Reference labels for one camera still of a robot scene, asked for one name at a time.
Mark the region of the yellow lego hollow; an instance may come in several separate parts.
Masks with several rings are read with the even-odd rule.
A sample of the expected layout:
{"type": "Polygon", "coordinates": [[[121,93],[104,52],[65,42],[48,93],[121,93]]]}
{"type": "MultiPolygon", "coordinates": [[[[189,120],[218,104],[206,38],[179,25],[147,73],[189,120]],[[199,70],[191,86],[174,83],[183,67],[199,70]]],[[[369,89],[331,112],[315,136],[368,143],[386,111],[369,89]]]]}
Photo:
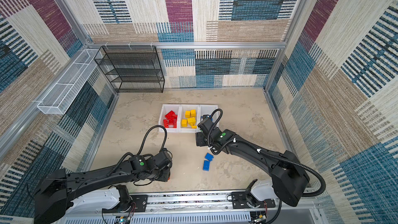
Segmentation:
{"type": "Polygon", "coordinates": [[[196,116],[197,116],[196,110],[191,110],[191,111],[190,111],[190,116],[191,116],[191,117],[196,117],[196,116]]]}

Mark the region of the red lego long cluster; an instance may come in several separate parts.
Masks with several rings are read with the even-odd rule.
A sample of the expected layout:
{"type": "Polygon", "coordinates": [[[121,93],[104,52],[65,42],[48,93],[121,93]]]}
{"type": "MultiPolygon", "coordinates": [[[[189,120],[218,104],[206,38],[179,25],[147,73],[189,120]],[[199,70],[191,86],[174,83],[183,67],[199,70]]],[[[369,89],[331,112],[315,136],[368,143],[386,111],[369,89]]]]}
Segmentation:
{"type": "Polygon", "coordinates": [[[171,127],[177,128],[177,120],[176,119],[171,123],[171,127]]]}

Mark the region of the large red lego top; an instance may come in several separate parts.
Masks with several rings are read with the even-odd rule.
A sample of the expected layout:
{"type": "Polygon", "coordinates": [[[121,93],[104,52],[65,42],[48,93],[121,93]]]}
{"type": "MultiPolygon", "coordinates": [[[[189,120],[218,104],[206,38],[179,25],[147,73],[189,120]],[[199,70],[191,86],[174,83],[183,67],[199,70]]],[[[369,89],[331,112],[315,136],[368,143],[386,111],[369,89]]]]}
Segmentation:
{"type": "Polygon", "coordinates": [[[170,120],[170,117],[171,117],[172,114],[175,114],[175,112],[174,112],[174,111],[168,112],[168,113],[165,115],[165,118],[166,118],[167,120],[170,120]]]}

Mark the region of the large red lego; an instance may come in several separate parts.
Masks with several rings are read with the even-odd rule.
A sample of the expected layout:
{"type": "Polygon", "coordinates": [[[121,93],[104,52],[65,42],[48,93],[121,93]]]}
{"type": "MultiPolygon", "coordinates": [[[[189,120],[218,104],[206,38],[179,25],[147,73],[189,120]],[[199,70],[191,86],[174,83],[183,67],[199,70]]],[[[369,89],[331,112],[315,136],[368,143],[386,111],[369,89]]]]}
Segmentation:
{"type": "Polygon", "coordinates": [[[170,120],[170,117],[171,117],[172,114],[175,114],[175,112],[174,112],[174,111],[168,112],[168,113],[165,115],[165,118],[166,118],[167,120],[170,120]]]}
{"type": "Polygon", "coordinates": [[[167,119],[163,120],[163,125],[165,128],[169,128],[169,121],[167,119]]]}

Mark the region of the yellow studded lego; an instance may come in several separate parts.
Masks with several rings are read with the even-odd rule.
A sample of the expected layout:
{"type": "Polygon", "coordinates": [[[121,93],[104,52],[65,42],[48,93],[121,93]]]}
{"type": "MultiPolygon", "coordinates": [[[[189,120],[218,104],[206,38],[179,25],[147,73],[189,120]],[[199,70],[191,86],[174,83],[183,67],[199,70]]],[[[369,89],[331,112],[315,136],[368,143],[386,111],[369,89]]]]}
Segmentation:
{"type": "Polygon", "coordinates": [[[187,119],[188,120],[188,124],[189,125],[191,125],[191,126],[193,126],[193,125],[196,125],[196,118],[195,117],[190,117],[190,118],[188,118],[187,119]]]}

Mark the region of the large red lego bottom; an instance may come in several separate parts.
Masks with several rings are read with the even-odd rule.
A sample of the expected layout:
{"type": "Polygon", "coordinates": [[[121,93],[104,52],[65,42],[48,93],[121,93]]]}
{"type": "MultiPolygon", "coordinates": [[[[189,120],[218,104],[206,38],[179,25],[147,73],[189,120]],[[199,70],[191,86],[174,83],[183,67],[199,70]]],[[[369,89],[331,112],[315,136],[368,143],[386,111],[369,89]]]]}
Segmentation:
{"type": "Polygon", "coordinates": [[[169,128],[169,121],[167,119],[163,120],[163,125],[165,128],[169,128]]]}

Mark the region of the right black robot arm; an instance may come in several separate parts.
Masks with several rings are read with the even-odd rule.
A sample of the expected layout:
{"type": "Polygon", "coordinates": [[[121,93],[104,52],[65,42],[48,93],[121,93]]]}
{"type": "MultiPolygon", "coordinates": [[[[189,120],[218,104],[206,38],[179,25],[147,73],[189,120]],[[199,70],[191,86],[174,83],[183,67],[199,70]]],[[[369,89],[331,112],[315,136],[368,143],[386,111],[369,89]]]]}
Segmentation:
{"type": "Polygon", "coordinates": [[[302,197],[316,197],[326,190],[324,178],[314,169],[300,163],[288,150],[272,151],[253,144],[231,130],[221,131],[217,124],[223,111],[218,108],[203,115],[195,135],[197,146],[207,146],[212,155],[224,152],[240,157],[263,170],[271,177],[274,195],[289,206],[296,207],[302,197]]]}

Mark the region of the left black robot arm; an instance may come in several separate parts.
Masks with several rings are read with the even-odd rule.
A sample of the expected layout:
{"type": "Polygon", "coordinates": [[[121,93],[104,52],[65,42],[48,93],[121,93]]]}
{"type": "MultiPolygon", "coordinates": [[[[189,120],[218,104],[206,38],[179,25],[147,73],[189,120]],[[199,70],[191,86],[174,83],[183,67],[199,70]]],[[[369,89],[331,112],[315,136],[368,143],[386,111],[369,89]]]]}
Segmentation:
{"type": "Polygon", "coordinates": [[[42,178],[33,193],[34,223],[51,224],[73,206],[72,201],[113,184],[140,180],[168,181],[172,158],[164,145],[156,155],[125,153],[112,166],[80,173],[59,169],[42,178]]]}

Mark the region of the middle white bin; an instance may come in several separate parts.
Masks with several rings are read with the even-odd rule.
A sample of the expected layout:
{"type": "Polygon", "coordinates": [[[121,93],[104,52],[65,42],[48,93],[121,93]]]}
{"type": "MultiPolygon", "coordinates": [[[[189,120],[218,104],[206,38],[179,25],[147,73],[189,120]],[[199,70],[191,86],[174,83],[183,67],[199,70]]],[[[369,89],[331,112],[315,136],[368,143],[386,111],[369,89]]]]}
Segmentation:
{"type": "Polygon", "coordinates": [[[198,128],[198,124],[200,121],[199,113],[200,106],[199,105],[187,105],[182,104],[180,106],[180,120],[179,127],[181,133],[196,133],[200,132],[198,128]]]}

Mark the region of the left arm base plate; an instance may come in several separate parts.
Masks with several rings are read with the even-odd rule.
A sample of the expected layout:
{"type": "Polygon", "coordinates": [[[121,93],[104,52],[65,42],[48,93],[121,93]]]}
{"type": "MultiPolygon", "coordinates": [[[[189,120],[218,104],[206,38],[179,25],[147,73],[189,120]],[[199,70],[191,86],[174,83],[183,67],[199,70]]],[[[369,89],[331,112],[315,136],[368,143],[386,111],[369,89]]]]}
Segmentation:
{"type": "Polygon", "coordinates": [[[127,197],[120,197],[119,203],[114,207],[103,208],[103,213],[123,213],[124,215],[132,214],[133,212],[145,212],[147,206],[148,195],[130,195],[127,197]]]}

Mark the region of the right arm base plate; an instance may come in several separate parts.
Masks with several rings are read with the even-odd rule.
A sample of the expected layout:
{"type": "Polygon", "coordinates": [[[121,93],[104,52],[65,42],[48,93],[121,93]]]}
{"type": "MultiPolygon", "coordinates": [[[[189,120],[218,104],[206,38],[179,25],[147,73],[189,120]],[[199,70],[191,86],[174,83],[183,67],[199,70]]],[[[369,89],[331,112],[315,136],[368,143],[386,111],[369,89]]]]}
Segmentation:
{"type": "Polygon", "coordinates": [[[230,197],[227,197],[228,201],[232,203],[233,209],[246,209],[246,208],[274,208],[276,207],[275,200],[266,199],[259,201],[255,197],[246,194],[243,191],[234,191],[230,193],[230,197]]]}

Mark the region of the aluminium front rail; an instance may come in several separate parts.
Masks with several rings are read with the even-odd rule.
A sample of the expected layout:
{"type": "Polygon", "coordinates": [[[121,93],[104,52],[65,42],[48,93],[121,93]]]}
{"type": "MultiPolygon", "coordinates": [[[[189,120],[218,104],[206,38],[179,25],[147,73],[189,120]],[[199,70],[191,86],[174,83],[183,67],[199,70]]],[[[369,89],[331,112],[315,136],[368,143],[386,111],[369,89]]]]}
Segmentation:
{"type": "Polygon", "coordinates": [[[315,198],[302,198],[296,207],[274,199],[274,208],[233,209],[230,193],[244,190],[155,192],[148,195],[145,212],[103,213],[108,203],[96,197],[79,199],[59,224],[326,224],[325,213],[315,198]]]}

